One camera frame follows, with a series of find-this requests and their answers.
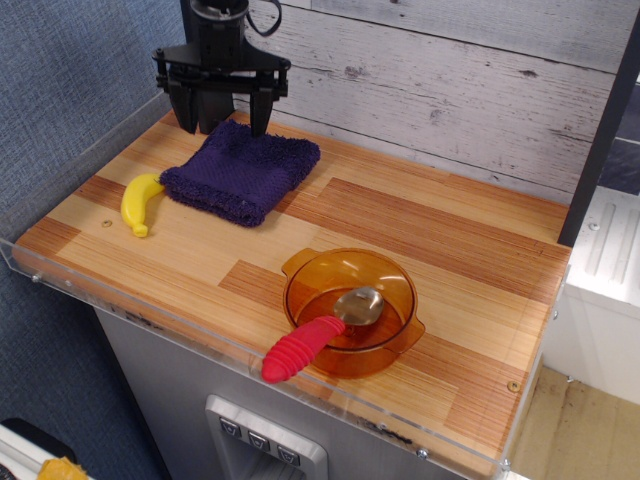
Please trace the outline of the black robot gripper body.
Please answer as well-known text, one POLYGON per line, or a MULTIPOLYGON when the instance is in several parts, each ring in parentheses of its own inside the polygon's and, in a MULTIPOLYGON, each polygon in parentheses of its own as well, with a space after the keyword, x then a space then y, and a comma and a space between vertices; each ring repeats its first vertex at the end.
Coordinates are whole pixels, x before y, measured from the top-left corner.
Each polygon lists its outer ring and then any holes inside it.
POLYGON ((256 25, 247 9, 185 9, 187 40, 156 49, 157 85, 240 94, 288 95, 291 62, 253 46, 245 35, 256 25))

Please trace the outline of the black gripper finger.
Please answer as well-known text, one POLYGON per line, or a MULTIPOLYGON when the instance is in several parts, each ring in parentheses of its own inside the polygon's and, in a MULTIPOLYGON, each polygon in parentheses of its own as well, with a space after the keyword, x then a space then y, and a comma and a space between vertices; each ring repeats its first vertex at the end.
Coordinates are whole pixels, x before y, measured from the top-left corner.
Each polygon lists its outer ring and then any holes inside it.
POLYGON ((196 93, 191 87, 170 80, 168 94, 179 126, 186 132, 194 134, 198 126, 196 93))
POLYGON ((250 124, 253 137, 260 137, 266 133, 273 102, 271 90, 260 90, 250 94, 250 124))

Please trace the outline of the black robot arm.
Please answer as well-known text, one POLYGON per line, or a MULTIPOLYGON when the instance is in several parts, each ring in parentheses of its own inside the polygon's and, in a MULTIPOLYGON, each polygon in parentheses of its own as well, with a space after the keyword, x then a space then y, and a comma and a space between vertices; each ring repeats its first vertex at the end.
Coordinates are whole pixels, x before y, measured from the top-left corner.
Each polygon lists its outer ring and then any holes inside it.
POLYGON ((247 40, 245 27, 256 27, 247 1, 183 1, 181 8, 186 43, 153 53, 157 85, 179 126, 209 134, 234 111, 233 96, 244 94, 252 135, 263 135, 273 104, 288 95, 291 62, 247 40))

